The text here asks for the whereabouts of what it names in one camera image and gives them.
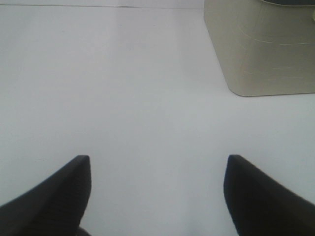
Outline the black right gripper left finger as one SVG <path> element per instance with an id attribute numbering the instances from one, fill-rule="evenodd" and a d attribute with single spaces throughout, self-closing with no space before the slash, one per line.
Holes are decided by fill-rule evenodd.
<path id="1" fill-rule="evenodd" d="M 80 227 L 91 193 L 91 165 L 78 155 L 0 207 L 2 236 L 87 236 Z"/>

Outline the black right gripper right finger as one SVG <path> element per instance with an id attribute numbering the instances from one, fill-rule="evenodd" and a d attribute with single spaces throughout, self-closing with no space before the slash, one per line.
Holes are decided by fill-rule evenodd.
<path id="1" fill-rule="evenodd" d="M 313 236 L 315 206 L 240 155 L 230 155 L 223 193 L 240 236 Z"/>

